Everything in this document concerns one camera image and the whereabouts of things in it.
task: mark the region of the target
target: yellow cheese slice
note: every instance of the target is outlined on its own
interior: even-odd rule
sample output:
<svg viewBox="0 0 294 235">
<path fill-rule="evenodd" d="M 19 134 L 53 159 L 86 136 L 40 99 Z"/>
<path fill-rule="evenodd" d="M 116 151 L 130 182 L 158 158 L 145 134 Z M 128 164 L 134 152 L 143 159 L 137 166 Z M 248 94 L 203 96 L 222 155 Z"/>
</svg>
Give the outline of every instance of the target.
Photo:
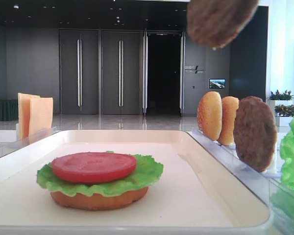
<svg viewBox="0 0 294 235">
<path fill-rule="evenodd" d="M 29 136 L 50 129 L 53 115 L 53 98 L 31 98 Z"/>
<path fill-rule="evenodd" d="M 29 130 L 29 101 L 31 98 L 40 98 L 39 95 L 18 93 L 19 103 L 19 138 L 28 137 Z"/>
</svg>

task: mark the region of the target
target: white tray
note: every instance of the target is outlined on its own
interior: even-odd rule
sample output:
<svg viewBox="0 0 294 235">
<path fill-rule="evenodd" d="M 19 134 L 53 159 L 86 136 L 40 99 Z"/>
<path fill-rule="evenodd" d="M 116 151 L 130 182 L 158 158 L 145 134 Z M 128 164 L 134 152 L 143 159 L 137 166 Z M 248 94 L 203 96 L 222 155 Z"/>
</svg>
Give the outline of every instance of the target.
<svg viewBox="0 0 294 235">
<path fill-rule="evenodd" d="M 160 181 L 143 199 L 115 211 L 60 207 L 36 184 L 37 170 L 56 157 L 107 150 L 152 155 L 164 164 Z M 185 132 L 62 131 L 0 158 L 3 235 L 259 235 L 271 226 L 268 207 Z"/>
</svg>

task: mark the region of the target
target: white planter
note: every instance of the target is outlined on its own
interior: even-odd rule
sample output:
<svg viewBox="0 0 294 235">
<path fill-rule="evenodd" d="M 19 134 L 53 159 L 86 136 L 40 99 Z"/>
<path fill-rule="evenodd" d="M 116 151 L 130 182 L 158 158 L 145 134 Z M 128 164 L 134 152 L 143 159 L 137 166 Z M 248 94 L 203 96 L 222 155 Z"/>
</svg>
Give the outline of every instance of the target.
<svg viewBox="0 0 294 235">
<path fill-rule="evenodd" d="M 292 105 L 293 104 L 293 100 L 269 100 L 269 106 L 274 114 L 275 117 L 278 116 L 278 114 L 275 113 L 275 106 L 277 105 L 285 105 L 285 106 L 289 106 L 289 105 Z"/>
<path fill-rule="evenodd" d="M 277 126 L 289 126 L 293 117 L 275 117 L 275 124 Z"/>
</svg>

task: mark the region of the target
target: tomato slice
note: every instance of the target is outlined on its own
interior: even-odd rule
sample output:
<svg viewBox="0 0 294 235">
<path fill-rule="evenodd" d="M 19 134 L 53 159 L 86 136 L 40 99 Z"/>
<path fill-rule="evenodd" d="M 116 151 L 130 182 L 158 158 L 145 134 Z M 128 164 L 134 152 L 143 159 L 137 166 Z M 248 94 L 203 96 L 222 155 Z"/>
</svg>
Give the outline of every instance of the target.
<svg viewBox="0 0 294 235">
<path fill-rule="evenodd" d="M 59 178 L 74 183 L 105 183 L 130 175 L 136 158 L 118 153 L 75 153 L 52 161 L 52 171 Z"/>
</svg>

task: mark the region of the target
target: glossy floor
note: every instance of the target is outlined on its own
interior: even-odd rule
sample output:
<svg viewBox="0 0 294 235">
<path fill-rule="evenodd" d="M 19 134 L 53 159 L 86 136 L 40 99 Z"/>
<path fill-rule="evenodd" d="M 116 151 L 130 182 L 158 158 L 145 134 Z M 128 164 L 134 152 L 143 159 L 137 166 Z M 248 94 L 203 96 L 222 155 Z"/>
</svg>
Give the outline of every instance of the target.
<svg viewBox="0 0 294 235">
<path fill-rule="evenodd" d="M 0 130 L 15 130 L 17 121 L 0 121 Z M 181 130 L 197 127 L 196 117 L 141 115 L 55 115 L 57 130 Z"/>
</svg>

